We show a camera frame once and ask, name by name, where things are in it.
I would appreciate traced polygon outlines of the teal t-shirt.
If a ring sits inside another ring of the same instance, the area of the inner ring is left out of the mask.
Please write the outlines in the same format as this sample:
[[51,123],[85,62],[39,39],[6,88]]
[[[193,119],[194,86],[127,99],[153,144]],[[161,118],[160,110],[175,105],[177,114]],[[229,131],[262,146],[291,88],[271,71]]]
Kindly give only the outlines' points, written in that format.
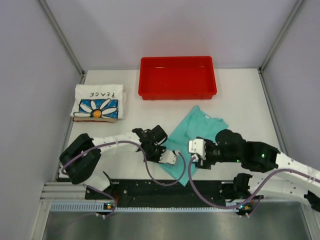
[[[196,105],[169,135],[164,146],[168,150],[179,150],[186,160],[185,173],[178,181],[182,186],[185,187],[189,182],[188,164],[191,159],[188,152],[189,141],[197,137],[214,141],[216,135],[228,127],[229,125],[222,118],[211,117]],[[160,167],[177,180],[182,175],[184,163],[181,157],[178,157],[176,165],[162,164]]]

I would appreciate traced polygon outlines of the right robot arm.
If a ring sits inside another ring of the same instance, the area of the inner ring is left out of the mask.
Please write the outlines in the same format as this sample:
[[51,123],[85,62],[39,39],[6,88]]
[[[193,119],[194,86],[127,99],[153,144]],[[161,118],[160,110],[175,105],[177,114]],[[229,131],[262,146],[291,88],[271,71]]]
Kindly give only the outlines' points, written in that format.
[[226,200],[282,198],[320,210],[320,172],[300,163],[274,146],[247,141],[239,133],[221,130],[215,140],[197,137],[189,142],[189,152],[198,169],[216,163],[237,163],[249,173],[238,173],[222,187]]

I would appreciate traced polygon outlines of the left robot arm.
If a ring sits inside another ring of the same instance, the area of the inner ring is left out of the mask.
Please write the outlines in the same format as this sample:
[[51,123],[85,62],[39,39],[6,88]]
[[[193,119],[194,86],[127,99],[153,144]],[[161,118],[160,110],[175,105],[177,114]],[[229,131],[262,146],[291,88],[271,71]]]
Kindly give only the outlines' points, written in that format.
[[109,137],[94,138],[82,133],[60,155],[61,173],[68,176],[72,184],[91,186],[106,199],[114,191],[102,167],[107,157],[143,150],[148,161],[160,163],[167,150],[163,146],[167,139],[168,135],[160,125],[145,130],[135,128],[128,133]]

